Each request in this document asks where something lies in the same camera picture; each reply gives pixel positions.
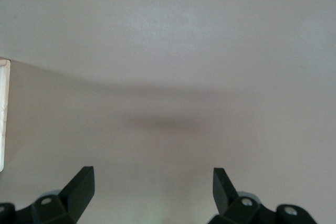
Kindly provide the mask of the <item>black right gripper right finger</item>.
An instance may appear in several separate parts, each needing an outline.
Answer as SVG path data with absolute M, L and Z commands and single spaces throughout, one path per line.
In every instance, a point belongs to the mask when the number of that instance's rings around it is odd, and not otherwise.
M 253 197 L 240 196 L 223 168 L 213 170 L 213 197 L 218 209 L 209 223 L 276 223 L 276 214 Z

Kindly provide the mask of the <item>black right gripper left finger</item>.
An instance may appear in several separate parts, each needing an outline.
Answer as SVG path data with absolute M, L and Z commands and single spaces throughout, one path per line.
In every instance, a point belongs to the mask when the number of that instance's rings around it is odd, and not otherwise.
M 33 223 L 77 223 L 94 193 L 94 168 L 85 166 L 58 194 L 32 204 Z

